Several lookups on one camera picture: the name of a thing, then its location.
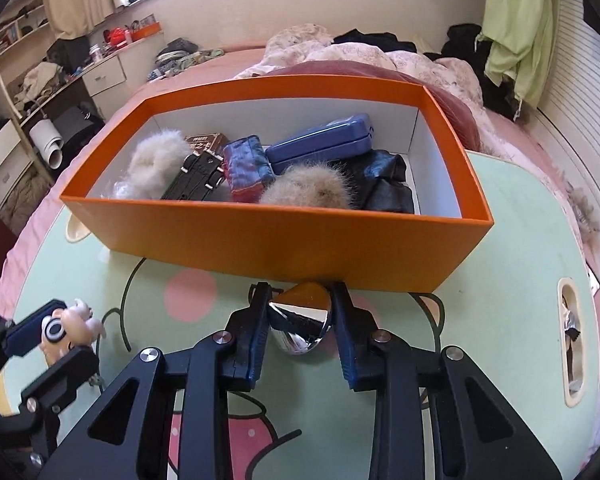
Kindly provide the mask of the cartoon figure keychain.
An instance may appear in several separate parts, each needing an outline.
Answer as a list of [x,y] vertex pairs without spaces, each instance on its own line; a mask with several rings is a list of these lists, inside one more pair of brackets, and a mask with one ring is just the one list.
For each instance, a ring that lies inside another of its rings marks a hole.
[[48,367],[55,365],[77,346],[91,347],[106,337],[104,323],[95,318],[91,307],[76,298],[68,307],[53,310],[41,322],[40,349]]

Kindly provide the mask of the small round mirror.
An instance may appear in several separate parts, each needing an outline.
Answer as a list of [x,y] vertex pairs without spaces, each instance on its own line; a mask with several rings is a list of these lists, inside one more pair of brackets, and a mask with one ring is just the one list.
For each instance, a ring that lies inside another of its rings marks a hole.
[[325,286],[305,282],[276,292],[268,303],[270,331],[291,356],[312,351],[332,327],[332,298]]

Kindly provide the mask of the blue red fabric pouch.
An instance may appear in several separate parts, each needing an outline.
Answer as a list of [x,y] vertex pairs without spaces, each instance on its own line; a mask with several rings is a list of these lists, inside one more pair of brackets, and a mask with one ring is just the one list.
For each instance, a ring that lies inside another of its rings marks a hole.
[[257,203],[276,179],[257,136],[226,144],[222,156],[225,180],[236,203]]

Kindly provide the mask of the upside-down toy car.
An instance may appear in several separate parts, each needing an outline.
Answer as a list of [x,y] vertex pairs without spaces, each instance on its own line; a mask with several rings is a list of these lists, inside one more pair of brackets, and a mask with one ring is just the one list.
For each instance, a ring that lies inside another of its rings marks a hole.
[[163,200],[205,200],[224,181],[223,159],[209,150],[190,153],[164,192]]

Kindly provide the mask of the tan fluffy scrunchie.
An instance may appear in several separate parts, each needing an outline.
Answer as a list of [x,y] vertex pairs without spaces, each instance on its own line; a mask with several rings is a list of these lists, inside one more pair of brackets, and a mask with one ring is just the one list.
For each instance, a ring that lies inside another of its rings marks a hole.
[[290,166],[259,200],[262,205],[332,209],[351,209],[353,202],[346,175],[326,164]]

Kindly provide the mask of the white fluffy scrunchie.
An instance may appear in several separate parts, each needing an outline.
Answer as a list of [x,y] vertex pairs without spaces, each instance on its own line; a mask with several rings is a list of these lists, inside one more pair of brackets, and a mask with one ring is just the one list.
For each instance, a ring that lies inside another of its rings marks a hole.
[[112,186],[117,200],[161,200],[193,150],[178,130],[154,133],[140,141],[122,178]]

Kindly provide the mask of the brown card box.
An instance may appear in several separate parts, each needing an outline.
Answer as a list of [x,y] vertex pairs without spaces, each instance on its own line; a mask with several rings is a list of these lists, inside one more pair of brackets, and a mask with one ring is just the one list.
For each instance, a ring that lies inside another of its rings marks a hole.
[[200,136],[188,136],[186,142],[195,153],[209,151],[217,155],[223,153],[224,146],[228,143],[228,139],[223,133],[201,134]]

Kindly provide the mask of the blue tin case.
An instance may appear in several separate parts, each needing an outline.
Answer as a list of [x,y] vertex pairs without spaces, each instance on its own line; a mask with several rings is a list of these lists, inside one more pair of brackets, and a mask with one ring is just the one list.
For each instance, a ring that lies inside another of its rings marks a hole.
[[274,174],[298,164],[332,162],[363,155],[372,149],[374,126],[367,114],[334,120],[265,149]]

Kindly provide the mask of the cartoon lap desk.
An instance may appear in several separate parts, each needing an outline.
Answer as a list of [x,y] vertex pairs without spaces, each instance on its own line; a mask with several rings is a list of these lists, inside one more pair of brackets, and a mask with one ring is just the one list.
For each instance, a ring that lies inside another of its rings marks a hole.
[[[455,344],[498,387],[566,479],[581,469],[595,425],[600,343],[580,249],[558,200],[527,170],[475,154],[471,163],[494,225],[467,259],[416,301],[352,292],[377,324],[414,347]],[[196,344],[245,307],[250,278],[110,252],[97,238],[71,244],[56,214],[22,286],[2,311],[21,320],[51,299],[84,300],[106,321],[102,377],[147,347]],[[364,479],[375,398],[342,376],[332,338],[304,356],[270,342],[249,399],[230,401],[241,474],[256,479]]]

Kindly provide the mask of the white paper roll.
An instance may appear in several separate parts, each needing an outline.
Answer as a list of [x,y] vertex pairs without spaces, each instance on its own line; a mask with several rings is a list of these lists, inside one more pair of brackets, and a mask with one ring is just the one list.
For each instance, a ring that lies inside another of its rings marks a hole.
[[29,134],[46,165],[50,169],[58,169],[64,158],[64,139],[53,122],[48,118],[41,119],[31,128]]

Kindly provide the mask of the white drawer cabinet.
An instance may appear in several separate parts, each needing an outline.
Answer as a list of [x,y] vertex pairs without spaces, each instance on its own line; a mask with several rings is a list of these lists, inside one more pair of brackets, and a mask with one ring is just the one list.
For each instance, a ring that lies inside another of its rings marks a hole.
[[146,81],[157,54],[166,46],[163,34],[133,42],[84,70],[86,91],[105,121]]

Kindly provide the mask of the folded clothes on bed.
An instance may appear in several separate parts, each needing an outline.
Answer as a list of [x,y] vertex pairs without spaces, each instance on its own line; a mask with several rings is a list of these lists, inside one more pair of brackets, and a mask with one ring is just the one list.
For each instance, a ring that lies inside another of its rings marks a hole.
[[156,55],[154,67],[148,73],[147,80],[177,75],[189,67],[204,64],[224,54],[222,49],[201,49],[189,40],[176,38]]

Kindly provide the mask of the floral pink quilt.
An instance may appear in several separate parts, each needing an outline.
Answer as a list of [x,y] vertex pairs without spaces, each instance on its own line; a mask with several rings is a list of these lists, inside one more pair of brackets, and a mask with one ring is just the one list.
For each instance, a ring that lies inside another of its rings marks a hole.
[[465,61],[458,58],[431,61],[423,54],[408,51],[385,53],[380,47],[360,42],[335,44],[325,27],[312,23],[288,27],[271,37],[262,60],[243,70],[237,78],[262,76],[309,61],[352,61],[396,70],[442,88],[469,106],[483,107],[478,78]]

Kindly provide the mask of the black clothes pile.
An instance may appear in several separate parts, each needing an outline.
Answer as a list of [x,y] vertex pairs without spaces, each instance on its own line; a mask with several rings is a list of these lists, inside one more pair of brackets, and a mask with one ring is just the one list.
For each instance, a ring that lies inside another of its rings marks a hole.
[[368,46],[378,47],[382,52],[417,52],[414,42],[402,41],[392,32],[370,32],[366,34],[355,28],[336,36],[332,42],[334,44],[347,44],[348,42],[367,44]]

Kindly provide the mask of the green hanging garment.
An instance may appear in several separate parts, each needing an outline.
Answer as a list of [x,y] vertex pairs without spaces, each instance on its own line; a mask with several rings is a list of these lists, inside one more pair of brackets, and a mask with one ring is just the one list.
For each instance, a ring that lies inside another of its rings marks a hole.
[[515,99],[536,107],[550,71],[553,0],[486,0],[478,40],[491,44],[484,68],[490,81],[512,80]]

